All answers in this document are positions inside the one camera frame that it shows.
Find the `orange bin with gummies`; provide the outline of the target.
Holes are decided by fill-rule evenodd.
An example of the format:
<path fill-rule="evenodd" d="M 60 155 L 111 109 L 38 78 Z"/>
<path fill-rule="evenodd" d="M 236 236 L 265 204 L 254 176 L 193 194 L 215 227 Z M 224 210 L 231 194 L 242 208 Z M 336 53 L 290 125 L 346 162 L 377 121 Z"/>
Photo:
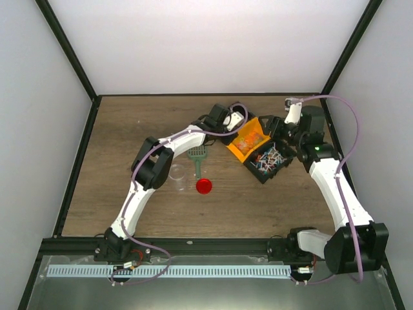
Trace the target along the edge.
<path fill-rule="evenodd" d="M 227 145 L 227 149 L 244 163 L 255 150 L 269 140 L 270 136 L 264 133 L 258 117 L 254 117 L 237 132 L 237 136 Z"/>

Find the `green slotted plastic scoop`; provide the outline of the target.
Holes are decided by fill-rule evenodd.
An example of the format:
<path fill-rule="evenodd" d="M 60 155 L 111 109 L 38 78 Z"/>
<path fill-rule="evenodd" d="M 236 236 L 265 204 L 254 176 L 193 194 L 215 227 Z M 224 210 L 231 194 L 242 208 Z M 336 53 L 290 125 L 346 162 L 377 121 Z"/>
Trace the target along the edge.
<path fill-rule="evenodd" d="M 207 157 L 207 147 L 205 145 L 193 147 L 186 154 L 194 162 L 195 176 L 198 181 L 201 179 L 201 162 Z"/>

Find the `black bin with lollipops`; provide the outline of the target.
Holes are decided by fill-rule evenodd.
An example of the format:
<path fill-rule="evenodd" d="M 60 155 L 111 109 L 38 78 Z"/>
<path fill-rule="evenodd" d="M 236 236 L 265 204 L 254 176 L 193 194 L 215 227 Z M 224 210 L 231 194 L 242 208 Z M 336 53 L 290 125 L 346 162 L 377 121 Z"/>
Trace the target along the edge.
<path fill-rule="evenodd" d="M 271 140 L 254 150 L 243 165 L 264 184 L 281 169 L 288 167 L 295 157 L 296 152 L 284 141 Z"/>

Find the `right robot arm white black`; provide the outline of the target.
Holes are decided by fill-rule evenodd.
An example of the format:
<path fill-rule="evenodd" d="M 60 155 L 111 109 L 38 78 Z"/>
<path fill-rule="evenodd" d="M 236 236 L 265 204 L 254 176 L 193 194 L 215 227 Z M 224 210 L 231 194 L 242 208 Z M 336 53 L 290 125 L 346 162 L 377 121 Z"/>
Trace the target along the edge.
<path fill-rule="evenodd" d="M 325 261 L 332 274 L 377 271 L 385 257 L 388 229 L 364 209 L 345 178 L 338 152 L 325 141 L 321 107 L 292 105 L 285 118 L 260 116 L 263 132 L 281 147 L 295 148 L 297 159 L 318 186 L 334 222 L 334 234 L 313 227 L 291 229 L 287 254 L 302 260 L 308 253 Z"/>

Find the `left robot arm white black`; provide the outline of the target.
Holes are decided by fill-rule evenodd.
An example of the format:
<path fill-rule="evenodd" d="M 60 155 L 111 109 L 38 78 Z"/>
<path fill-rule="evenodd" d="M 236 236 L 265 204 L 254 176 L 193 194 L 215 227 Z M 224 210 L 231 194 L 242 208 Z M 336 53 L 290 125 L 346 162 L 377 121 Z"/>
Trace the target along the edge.
<path fill-rule="evenodd" d="M 206 116 L 166 138 L 148 137 L 142 144 L 132 166 L 127 196 L 116 219 L 104 232 L 103 245 L 107 259 L 126 260 L 132 253 L 136 225 L 151 195 L 168 178 L 175 157 L 204 145 L 209 138 L 223 137 L 229 132 L 232 109 L 220 104 Z"/>

